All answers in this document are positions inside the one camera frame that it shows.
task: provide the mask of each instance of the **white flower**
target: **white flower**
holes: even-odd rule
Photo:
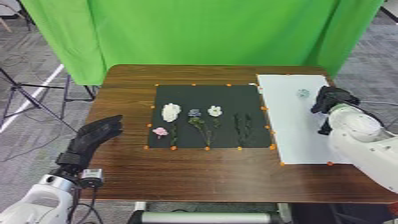
[[[180,112],[182,112],[182,107],[173,103],[166,104],[164,110],[162,110],[162,116],[168,122],[173,122],[178,119]]]
[[[209,114],[210,116],[219,117],[223,115],[221,107],[212,106],[209,109]]]

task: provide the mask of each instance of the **wooden table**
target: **wooden table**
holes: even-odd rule
[[[267,148],[145,150],[155,84],[226,85],[257,74],[328,74],[315,67],[118,65],[88,122],[125,115],[125,134],[102,146],[95,168],[106,171],[100,199],[194,202],[392,203],[393,194],[352,165],[280,165]]]

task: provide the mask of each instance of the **pink object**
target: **pink object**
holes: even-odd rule
[[[166,135],[169,135],[169,132],[168,132],[168,130],[166,130],[162,127],[159,127],[157,129],[153,129],[153,133],[159,135],[159,139],[161,139]]]

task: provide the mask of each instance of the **black mat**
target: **black mat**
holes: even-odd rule
[[[150,147],[171,147],[171,135],[159,139],[153,129],[164,127],[171,132],[171,123],[164,121],[162,109],[166,104],[182,106],[178,116],[178,148],[203,148],[207,143],[196,127],[189,124],[191,109],[201,110],[201,118],[209,127],[214,127],[209,108],[212,105],[223,107],[221,128],[216,131],[216,140],[212,148],[265,148],[271,146],[271,133],[265,129],[267,119],[262,111],[262,99],[257,86],[161,86],[157,89],[155,111],[153,111],[153,128],[150,129]],[[241,143],[237,132],[237,116],[241,131],[246,130],[248,118],[251,123],[251,135],[246,143]]]

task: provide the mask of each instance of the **black object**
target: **black object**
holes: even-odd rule
[[[58,165],[61,167],[52,171],[52,175],[61,176],[72,181],[77,180],[79,173],[90,167],[100,145],[123,133],[122,119],[123,115],[118,115],[95,121],[81,128],[68,150],[59,155]]]
[[[383,224],[393,220],[388,205],[292,204],[296,224]]]
[[[347,103],[349,105],[358,106],[361,103],[361,100],[356,96],[352,96],[351,92],[336,87],[324,86],[319,92],[317,96],[317,103],[312,108],[312,112],[324,114],[329,113],[333,107],[340,104]],[[322,135],[329,135],[333,131],[331,125],[329,125],[329,119],[322,125],[319,133]]]
[[[145,215],[145,210],[137,210],[132,214],[132,217],[129,219],[129,224],[143,224],[143,215]]]
[[[150,129],[150,147],[171,147],[171,134],[159,139],[153,129],[164,127],[171,133],[171,123],[164,121],[162,109],[166,104],[178,104],[182,106],[182,113],[178,116],[178,142],[180,148],[207,147],[205,139],[198,128],[189,124],[191,109],[201,110],[201,119],[207,126],[214,130],[214,117],[209,114],[212,105],[223,107],[223,115],[219,117],[221,127],[216,130],[216,140],[212,142],[214,148],[267,148],[271,146],[271,133],[265,129],[267,119],[262,111],[262,98],[258,87],[251,85],[237,86],[161,86],[157,89],[155,112],[153,112],[153,127]],[[237,132],[235,116],[251,118],[251,135],[246,139],[246,145],[241,145],[241,136]]]

